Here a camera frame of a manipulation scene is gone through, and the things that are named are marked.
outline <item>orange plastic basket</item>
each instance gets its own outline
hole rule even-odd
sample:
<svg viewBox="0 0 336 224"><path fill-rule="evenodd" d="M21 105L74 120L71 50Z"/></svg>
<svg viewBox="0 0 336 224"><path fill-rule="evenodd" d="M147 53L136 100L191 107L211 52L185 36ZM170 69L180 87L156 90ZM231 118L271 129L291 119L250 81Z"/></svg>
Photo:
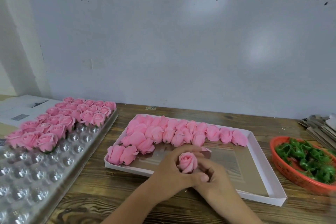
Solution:
<svg viewBox="0 0 336 224"><path fill-rule="evenodd" d="M288 143L289 142L289 137L287 136L278 136L273 138L269 145L271 147L271 153L272 153L272 161L276 168L282 173L288 180L292 181L296 185L299 185L309 191L318 193L318 194L330 194L331 192L336 191L336 182L333 184L324 184L318 181L315 181L313 179L308 178L304 174L301 174L297 170L303 171L301 167L297 164L296 159L292 159L292 165L288 165L286 162L284 162L279 155L275 151L275 147L282 144L282 143ZM324 150L318 146L313 145L317 149ZM336 157L334 157L332 154L324 150L326 154L332 157L332 165L336 167Z"/></svg>

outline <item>wooden table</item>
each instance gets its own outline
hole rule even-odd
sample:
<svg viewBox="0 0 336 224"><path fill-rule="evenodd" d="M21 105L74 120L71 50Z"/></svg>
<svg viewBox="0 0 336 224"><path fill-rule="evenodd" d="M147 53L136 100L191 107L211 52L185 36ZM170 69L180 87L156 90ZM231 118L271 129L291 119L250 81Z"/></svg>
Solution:
<svg viewBox="0 0 336 224"><path fill-rule="evenodd" d="M269 160L271 153L268 142L275 136L313 140L296 120L291 119L164 107L145 110L146 106L130 104L117 104L117 108L119 117L115 124L59 203L48 223L100 223L146 180L142 176L106 169L103 162L107 148L113 145L129 121L138 113L165 115L250 130ZM336 197L311 194L288 181L272 163L271 165L288 196L285 204L277 207L244 200L264 223L336 223ZM144 223L217 224L226 222L191 188L157 205Z"/></svg>

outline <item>white cardboard tray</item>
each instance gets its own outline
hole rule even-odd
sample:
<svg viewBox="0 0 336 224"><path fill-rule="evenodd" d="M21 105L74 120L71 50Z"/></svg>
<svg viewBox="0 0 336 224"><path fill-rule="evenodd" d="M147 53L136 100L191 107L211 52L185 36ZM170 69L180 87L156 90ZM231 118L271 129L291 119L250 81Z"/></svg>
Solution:
<svg viewBox="0 0 336 224"><path fill-rule="evenodd" d="M226 127L226 128L235 129L235 130L238 129L248 138L247 147L250 150L254 163L257 166L258 172L261 176L261 179L269 195L269 197L265 197L265 196L256 195L256 194L248 193L245 191L237 190L240 197L248 199L248 200L266 203L269 205L282 206L283 203L286 201L287 196L277 176L275 175L271 165L269 164L265 154L263 153L263 150L261 149L256 138L254 137L253 133L245 129L231 128L231 127ZM121 139L124 138L125 136L126 136L126 128L121 133L121 135L119 136L117 141L114 143L114 145L120 144ZM112 165L106 161L106 156L104 158L104 163L105 163L106 168L124 171L128 173L136 174L136 175L143 175L147 177L151 176L154 172L151 170L141 169L141 168L136 168L136 167Z"/></svg>

